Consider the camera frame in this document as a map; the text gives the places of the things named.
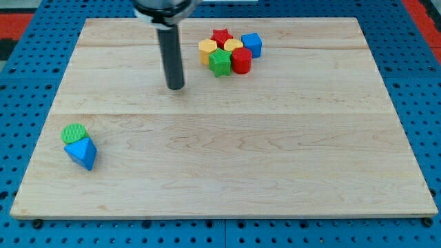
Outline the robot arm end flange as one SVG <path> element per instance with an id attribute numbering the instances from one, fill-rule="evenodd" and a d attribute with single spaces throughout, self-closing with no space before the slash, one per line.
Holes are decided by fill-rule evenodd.
<path id="1" fill-rule="evenodd" d="M 202 0 L 132 0 L 134 14 L 156 28 L 167 29 L 188 18 Z"/>

